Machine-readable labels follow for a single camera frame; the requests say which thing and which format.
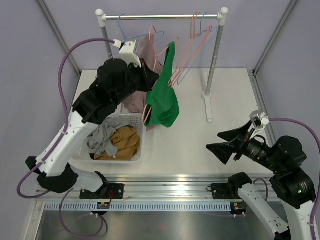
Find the mustard brown tank top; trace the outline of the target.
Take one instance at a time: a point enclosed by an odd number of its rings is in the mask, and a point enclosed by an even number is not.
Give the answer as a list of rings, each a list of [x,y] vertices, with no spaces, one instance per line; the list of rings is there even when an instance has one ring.
[[[141,139],[137,129],[132,126],[119,128],[110,138],[114,146],[118,147],[115,157],[108,156],[106,152],[102,155],[90,154],[96,161],[130,161],[140,151]]]

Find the grey tank top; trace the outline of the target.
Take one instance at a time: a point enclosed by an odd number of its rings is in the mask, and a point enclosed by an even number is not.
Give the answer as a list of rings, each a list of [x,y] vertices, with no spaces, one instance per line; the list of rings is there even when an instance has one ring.
[[[106,152],[109,157],[116,157],[119,148],[114,146],[111,137],[122,128],[129,126],[130,120],[122,117],[108,117],[100,124],[87,139],[90,154],[102,155]]]

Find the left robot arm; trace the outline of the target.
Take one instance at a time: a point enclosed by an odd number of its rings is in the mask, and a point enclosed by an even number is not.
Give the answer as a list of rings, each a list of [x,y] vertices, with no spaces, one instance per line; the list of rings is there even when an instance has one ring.
[[[72,105],[51,145],[41,155],[27,158],[26,165],[37,174],[39,185],[47,193],[81,189],[97,199],[108,194],[108,180],[100,172],[77,169],[69,161],[84,140],[116,112],[119,104],[134,92],[148,92],[155,85],[160,75],[143,59],[140,64],[127,64],[118,58],[107,60],[98,68],[94,82]]]

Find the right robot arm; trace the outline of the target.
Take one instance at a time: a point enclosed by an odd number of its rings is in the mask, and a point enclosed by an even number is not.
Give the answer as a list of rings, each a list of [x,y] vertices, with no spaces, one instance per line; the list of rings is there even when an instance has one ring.
[[[243,200],[268,230],[272,240],[318,240],[316,212],[320,204],[320,189],[301,168],[307,159],[300,141],[284,135],[269,147],[266,139],[256,134],[262,120],[250,120],[244,126],[220,132],[222,143],[206,148],[224,165],[230,158],[238,161],[245,156],[273,173],[269,179],[281,200],[288,221],[283,221],[255,189],[254,182],[244,172],[230,176],[218,190],[219,194]]]

